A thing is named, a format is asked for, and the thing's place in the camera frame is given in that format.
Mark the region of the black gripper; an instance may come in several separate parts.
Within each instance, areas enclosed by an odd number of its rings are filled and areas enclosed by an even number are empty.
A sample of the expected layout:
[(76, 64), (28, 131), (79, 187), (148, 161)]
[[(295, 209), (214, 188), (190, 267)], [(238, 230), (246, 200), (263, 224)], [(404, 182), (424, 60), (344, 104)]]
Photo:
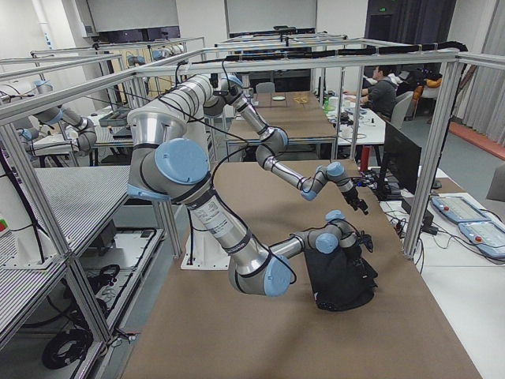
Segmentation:
[(342, 192), (342, 195), (348, 205), (353, 205), (355, 211), (361, 210), (365, 215), (368, 215), (368, 205), (359, 198), (358, 191), (355, 188)]
[(348, 262), (352, 264), (361, 264), (361, 253), (362, 249), (359, 245), (352, 245), (350, 247), (343, 249), (344, 254), (346, 255), (346, 259)]

